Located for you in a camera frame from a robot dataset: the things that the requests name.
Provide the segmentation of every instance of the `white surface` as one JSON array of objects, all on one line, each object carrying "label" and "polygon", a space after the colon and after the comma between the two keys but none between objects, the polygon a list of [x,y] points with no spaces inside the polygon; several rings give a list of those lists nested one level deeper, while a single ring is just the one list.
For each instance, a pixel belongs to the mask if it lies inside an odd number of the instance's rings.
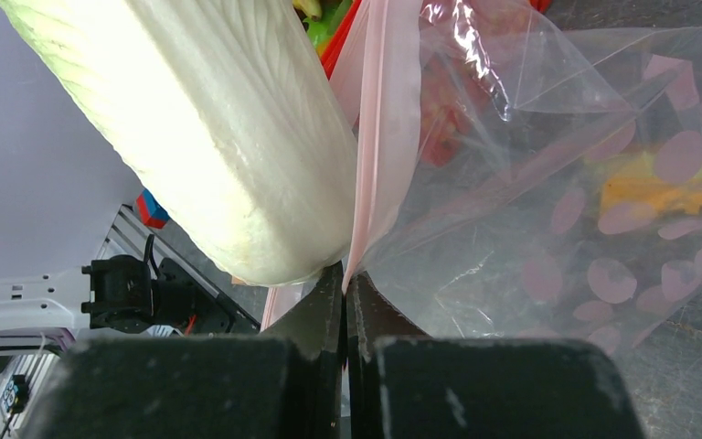
[{"label": "white surface", "polygon": [[0,278],[89,263],[140,188],[0,9]]},{"label": "white surface", "polygon": [[90,277],[79,267],[63,273],[0,279],[0,331],[90,326],[80,304],[90,301]]},{"label": "white surface", "polygon": [[[108,241],[104,241],[103,238],[101,238],[101,240],[97,243],[97,249],[93,253],[93,258],[108,259],[117,254],[131,254],[132,256],[142,257],[142,248],[144,247],[145,239],[146,236],[148,236],[148,233],[149,230],[143,224],[138,222],[138,220],[135,218],[131,211],[123,209],[117,215],[113,227],[111,227],[108,235],[106,235]],[[167,247],[161,240],[159,240],[159,238],[154,241],[154,252],[155,256],[157,256],[158,258],[162,258],[163,255],[168,255],[172,258],[175,258],[177,262],[179,262],[183,267],[188,269],[189,273],[192,273],[194,276],[197,276],[196,279],[199,282],[205,282],[205,279],[202,279],[199,276],[199,274],[192,271],[191,267],[186,265],[186,263],[181,259],[181,257],[175,254],[169,247]],[[80,269],[76,268],[73,270],[73,272],[80,273]],[[86,294],[89,294],[90,292],[90,278],[88,276],[82,276],[82,278],[86,282],[84,283],[84,285],[76,284],[76,288],[78,288],[80,292],[80,295],[77,296],[78,298],[83,297]],[[44,283],[51,283],[53,281],[56,282],[57,280],[58,279],[56,279],[54,276],[50,276],[48,280],[41,279],[42,282],[38,284],[41,284],[41,286],[44,287]],[[6,281],[0,281],[0,285],[3,284],[10,283]],[[12,327],[12,325],[7,321],[2,321],[1,327]],[[22,334],[25,335],[29,332],[30,331],[25,331]],[[35,327],[35,330],[33,331],[34,334],[40,334],[42,332],[46,335],[49,335],[50,333],[56,335],[54,334],[54,332],[56,332],[55,329]],[[73,332],[76,333],[77,339],[90,339],[95,337],[169,337],[173,333],[175,333],[175,330],[171,327],[166,326],[150,327],[144,332],[144,334],[139,336],[126,335],[113,330],[109,330],[107,328],[95,330],[81,330]],[[5,338],[4,341],[15,342],[13,338]],[[35,339],[32,338],[27,343],[35,343]],[[52,370],[55,367],[58,360],[59,357],[55,355],[40,355],[38,352],[34,351],[31,354],[20,355],[19,357],[14,359],[12,363],[10,363],[10,365],[7,367],[6,371],[0,375],[0,398],[4,393],[4,388],[6,386],[8,378],[16,373],[27,375],[27,382],[31,392],[26,411],[19,414],[13,419],[11,423],[12,435],[7,435],[6,438],[20,437],[20,428],[24,426],[24,422],[30,416],[31,410],[35,405],[33,402],[36,400],[37,397],[40,396],[41,392],[45,390],[45,388],[47,387],[47,383],[51,382],[51,380],[48,380],[48,378],[51,378]],[[6,419],[8,419],[8,415],[0,406],[0,433],[4,430],[4,424]]]}]

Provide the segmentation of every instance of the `clear plastic bag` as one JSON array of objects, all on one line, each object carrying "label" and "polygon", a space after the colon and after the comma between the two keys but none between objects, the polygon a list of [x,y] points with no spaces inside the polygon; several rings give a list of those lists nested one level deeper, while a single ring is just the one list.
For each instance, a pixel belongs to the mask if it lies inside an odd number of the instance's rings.
[{"label": "clear plastic bag", "polygon": [[346,281],[434,336],[614,353],[702,288],[702,29],[367,1],[335,71],[359,129]]}]

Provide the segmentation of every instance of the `red cable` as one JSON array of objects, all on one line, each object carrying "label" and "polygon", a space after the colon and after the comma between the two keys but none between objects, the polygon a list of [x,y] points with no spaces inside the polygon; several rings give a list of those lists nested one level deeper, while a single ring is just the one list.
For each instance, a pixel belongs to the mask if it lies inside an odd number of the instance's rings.
[{"label": "red cable", "polygon": [[351,7],[348,8],[346,16],[343,17],[343,21],[340,22],[340,26],[337,27],[335,34],[329,40],[329,44],[327,44],[327,47],[322,54],[322,67],[324,67],[324,73],[326,73],[327,78],[330,78],[333,70],[335,70],[337,58],[340,56],[340,51],[343,49],[343,45],[346,43],[346,38],[348,37],[348,30],[351,28],[351,24],[354,22],[354,17],[356,16],[356,11],[359,9],[359,4],[363,1],[364,0],[355,0],[353,3],[351,3]]},{"label": "red cable", "polygon": [[185,336],[189,335],[189,332],[192,330],[192,327],[195,325],[196,320],[197,320],[197,316],[189,317],[189,323],[186,325],[186,329],[184,330]]}]

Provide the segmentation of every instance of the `yellow object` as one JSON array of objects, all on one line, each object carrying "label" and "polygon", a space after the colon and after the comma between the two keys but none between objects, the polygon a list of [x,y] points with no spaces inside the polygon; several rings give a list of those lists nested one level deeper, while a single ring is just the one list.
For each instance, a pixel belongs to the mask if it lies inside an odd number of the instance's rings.
[{"label": "yellow object", "polygon": [[318,46],[316,46],[316,53],[318,53],[320,57],[324,55],[324,51],[326,50],[327,46],[329,46],[330,41],[332,41],[331,38],[327,39],[324,43],[321,43]]},{"label": "yellow object", "polygon": [[322,18],[322,4],[320,0],[292,0],[292,6],[303,11],[305,16],[310,17],[314,21],[319,21]]},{"label": "yellow object", "polygon": [[684,211],[696,215],[702,208],[702,168],[682,185],[672,185],[653,171],[654,155],[641,153],[615,172],[601,188],[600,214],[625,202],[652,206],[658,215]]}]

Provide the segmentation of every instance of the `orange object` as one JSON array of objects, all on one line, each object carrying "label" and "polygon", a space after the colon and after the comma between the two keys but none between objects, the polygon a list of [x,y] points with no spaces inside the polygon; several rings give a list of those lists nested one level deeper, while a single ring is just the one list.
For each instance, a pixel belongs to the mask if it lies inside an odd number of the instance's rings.
[{"label": "orange object", "polygon": [[329,41],[325,41],[318,46],[316,46],[316,53],[319,54],[319,58],[322,57],[324,52],[326,51],[327,46],[329,46]]},{"label": "orange object", "polygon": [[702,169],[682,185],[672,185],[653,171],[654,157],[640,154],[614,173],[601,187],[600,215],[620,203],[644,203],[658,215],[684,211],[697,215],[702,208]]}]

